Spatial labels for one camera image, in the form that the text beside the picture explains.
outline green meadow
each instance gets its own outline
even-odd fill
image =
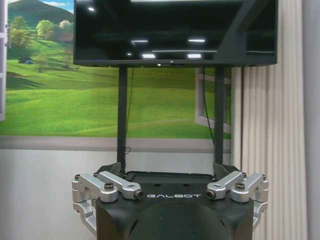
[[[33,36],[27,48],[8,51],[6,120],[2,136],[116,137],[118,69],[72,65],[63,68],[63,54],[71,45]],[[30,57],[37,63],[46,54],[43,72],[37,64],[18,63]],[[128,121],[131,138],[208,139],[209,130],[196,124],[195,69],[136,68],[128,73]],[[210,117],[214,117],[214,86],[207,83]],[[227,96],[226,121],[231,122]]]

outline curtain fold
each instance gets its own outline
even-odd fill
[[[233,69],[232,163],[270,179],[256,240],[308,239],[302,46],[302,0],[279,0],[278,64]]]

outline mountain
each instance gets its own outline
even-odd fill
[[[9,19],[22,16],[29,27],[35,27],[41,20],[59,24],[63,20],[74,21],[74,15],[62,8],[45,4],[39,0],[19,0],[8,5]]]

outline television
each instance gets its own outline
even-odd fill
[[[75,0],[74,63],[277,63],[278,0]]]

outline blue sky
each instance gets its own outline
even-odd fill
[[[8,0],[9,3],[14,3],[19,0]],[[40,0],[41,2],[55,6],[58,8],[65,9],[71,13],[74,13],[74,1],[73,0]]]

